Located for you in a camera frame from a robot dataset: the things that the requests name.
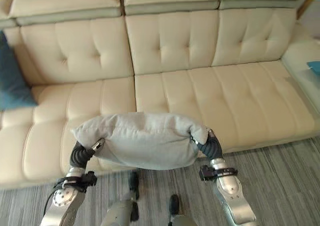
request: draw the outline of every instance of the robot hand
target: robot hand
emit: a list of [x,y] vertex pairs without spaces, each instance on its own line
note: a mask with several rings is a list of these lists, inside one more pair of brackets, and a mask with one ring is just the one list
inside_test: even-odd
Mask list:
[[221,145],[210,129],[205,145],[194,141],[198,148],[211,160],[210,166],[202,166],[201,180],[214,181],[214,193],[226,212],[230,226],[259,226],[257,218],[244,197],[238,171],[227,166],[222,157]]
[[85,199],[88,186],[94,186],[97,178],[94,172],[85,174],[87,162],[105,143],[100,139],[91,149],[86,149],[78,142],[70,157],[70,170],[66,177],[60,178],[54,186],[51,206],[46,211],[49,196],[44,207],[40,226],[72,226],[77,210]]

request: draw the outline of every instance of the floor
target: floor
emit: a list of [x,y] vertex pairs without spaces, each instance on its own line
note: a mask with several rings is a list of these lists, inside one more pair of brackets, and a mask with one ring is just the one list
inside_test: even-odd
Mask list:
[[[229,154],[244,194],[264,226],[320,225],[320,137]],[[140,220],[134,226],[168,224],[168,199],[178,193],[181,211],[199,226],[227,225],[225,215],[198,171],[206,159],[170,171],[140,171]],[[78,210],[77,226],[99,225],[107,208],[128,190],[128,172],[98,178]],[[39,225],[51,185],[0,191],[0,225]]]

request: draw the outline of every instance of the gray pillow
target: gray pillow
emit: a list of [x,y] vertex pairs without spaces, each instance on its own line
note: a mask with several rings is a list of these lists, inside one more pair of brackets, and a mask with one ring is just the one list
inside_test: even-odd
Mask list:
[[193,164],[198,148],[208,137],[207,128],[172,113],[128,113],[99,116],[73,129],[86,148],[105,138],[98,158],[125,166],[166,170]]

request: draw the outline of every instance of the sofa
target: sofa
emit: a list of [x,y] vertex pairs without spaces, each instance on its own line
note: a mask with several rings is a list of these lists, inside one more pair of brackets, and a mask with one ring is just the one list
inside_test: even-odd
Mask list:
[[70,130],[104,114],[180,113],[224,153],[319,135],[320,46],[298,1],[13,0],[3,31],[38,106],[0,112],[0,187],[64,176]]

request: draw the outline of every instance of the sofa backrest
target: sofa backrest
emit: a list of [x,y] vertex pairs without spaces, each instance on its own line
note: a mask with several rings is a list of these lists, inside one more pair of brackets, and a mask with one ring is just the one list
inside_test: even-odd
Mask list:
[[30,85],[133,75],[122,17],[24,26],[5,34]]
[[126,17],[136,75],[209,67],[218,35],[218,11]]
[[295,21],[284,8],[127,16],[134,73],[277,60]]

